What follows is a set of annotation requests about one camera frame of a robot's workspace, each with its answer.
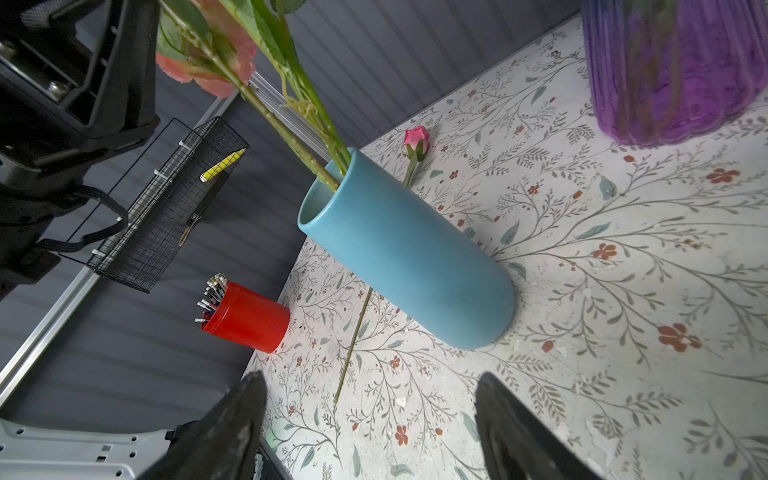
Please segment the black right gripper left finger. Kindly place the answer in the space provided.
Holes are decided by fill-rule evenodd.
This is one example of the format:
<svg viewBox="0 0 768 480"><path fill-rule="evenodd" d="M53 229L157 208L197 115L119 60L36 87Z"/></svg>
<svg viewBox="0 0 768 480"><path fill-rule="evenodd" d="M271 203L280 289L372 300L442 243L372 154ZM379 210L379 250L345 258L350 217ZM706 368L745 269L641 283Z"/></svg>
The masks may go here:
<svg viewBox="0 0 768 480"><path fill-rule="evenodd" d="M255 471L267 385L245 375L142 479L251 479Z"/></svg>

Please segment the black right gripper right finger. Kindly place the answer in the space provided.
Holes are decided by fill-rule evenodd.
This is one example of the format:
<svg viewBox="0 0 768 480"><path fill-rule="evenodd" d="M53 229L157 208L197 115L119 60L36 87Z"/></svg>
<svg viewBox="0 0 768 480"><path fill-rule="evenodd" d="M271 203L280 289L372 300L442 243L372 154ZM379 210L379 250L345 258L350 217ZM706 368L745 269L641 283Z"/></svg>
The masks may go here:
<svg viewBox="0 0 768 480"><path fill-rule="evenodd" d="M475 406L491 479L600 478L490 372L479 379Z"/></svg>

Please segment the teal cylindrical vase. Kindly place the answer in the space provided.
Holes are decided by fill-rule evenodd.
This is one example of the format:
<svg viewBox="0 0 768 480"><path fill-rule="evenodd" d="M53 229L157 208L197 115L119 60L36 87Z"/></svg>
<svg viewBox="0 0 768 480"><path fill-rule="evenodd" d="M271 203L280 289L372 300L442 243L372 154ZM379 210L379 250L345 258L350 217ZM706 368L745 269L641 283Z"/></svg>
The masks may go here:
<svg viewBox="0 0 768 480"><path fill-rule="evenodd" d="M506 270L431 205L357 149L337 189L315 180L298 228L442 342L485 347L512 324Z"/></svg>

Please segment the magenta rose stem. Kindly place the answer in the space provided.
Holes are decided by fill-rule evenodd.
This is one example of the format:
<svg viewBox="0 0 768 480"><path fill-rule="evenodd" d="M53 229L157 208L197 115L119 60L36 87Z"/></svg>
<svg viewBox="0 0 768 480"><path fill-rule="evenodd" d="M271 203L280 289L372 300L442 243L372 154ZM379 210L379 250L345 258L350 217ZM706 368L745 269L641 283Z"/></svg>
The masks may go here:
<svg viewBox="0 0 768 480"><path fill-rule="evenodd" d="M404 148L405 148L405 154L406 157L409 160L408 167L406 169L405 176L402 180L402 183L407 187L411 188L413 184L413 177L416 173L417 168L419 167L420 163L424 161L426 158L426 155L429 151L429 145L430 145L430 134L428 130L424 126L419 126L414 129L407 130L405 132L404 142L403 142ZM368 304L370 302L370 298L372 296L373 289L368 288L366 295L364 297L364 302L362 305L362 308L359 312L358 320L355 325L355 330L349 345L349 349L347 351L347 355L345 357L345 362L341 371L339 384L337 386L337 390L334 395L333 404L334 406L338 405L338 402L341 397L342 389L344 387L345 379L347 376L347 372L349 370L349 366L351 363L351 358L353 354L353 350L355 347L355 344L358 340L359 333L362 327L363 319L365 316L366 309L368 307Z"/></svg>

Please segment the pink double carnation stem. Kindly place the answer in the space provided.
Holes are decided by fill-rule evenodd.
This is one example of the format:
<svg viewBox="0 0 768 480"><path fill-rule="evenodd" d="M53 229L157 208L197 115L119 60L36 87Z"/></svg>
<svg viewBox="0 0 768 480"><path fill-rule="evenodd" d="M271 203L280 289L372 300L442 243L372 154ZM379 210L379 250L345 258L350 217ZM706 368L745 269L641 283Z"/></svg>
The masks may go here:
<svg viewBox="0 0 768 480"><path fill-rule="evenodd" d="M240 94L272 126L301 162L331 191L331 177L285 123L256 97L248 80L261 52L281 81L283 106L298 114L317 133L341 174L351 154L320 100L298 57L286 16L302 1L161 1L156 63L180 83L197 83L225 98Z"/></svg>

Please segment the purple ribbed glass vase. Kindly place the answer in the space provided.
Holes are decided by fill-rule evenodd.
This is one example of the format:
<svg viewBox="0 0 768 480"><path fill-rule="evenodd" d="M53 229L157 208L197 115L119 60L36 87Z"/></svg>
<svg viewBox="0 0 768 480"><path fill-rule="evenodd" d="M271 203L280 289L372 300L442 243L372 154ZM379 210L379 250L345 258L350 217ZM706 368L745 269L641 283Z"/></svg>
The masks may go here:
<svg viewBox="0 0 768 480"><path fill-rule="evenodd" d="M709 133L767 85L763 1L584 1L581 18L596 121L620 143Z"/></svg>

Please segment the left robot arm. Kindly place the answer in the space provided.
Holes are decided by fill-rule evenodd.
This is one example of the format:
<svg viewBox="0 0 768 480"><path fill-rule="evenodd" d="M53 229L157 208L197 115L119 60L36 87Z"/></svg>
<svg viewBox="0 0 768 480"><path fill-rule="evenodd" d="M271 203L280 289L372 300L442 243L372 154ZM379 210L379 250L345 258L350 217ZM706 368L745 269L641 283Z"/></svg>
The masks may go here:
<svg viewBox="0 0 768 480"><path fill-rule="evenodd" d="M64 253L128 225L127 210L85 184L88 170L144 145L155 112L155 1L5 1L1 5L1 291L40 281ZM74 241L45 237L90 201L117 221Z"/></svg>

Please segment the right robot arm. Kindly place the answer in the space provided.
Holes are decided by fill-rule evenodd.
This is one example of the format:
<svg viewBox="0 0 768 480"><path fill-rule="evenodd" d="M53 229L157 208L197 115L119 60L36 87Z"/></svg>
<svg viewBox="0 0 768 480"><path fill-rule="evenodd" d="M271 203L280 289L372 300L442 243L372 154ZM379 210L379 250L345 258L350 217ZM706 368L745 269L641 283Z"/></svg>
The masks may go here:
<svg viewBox="0 0 768 480"><path fill-rule="evenodd" d="M201 420L133 434L1 423L4 479L287 479L261 435L266 382L251 373ZM594 479L493 374L481 376L475 417L492 479Z"/></svg>

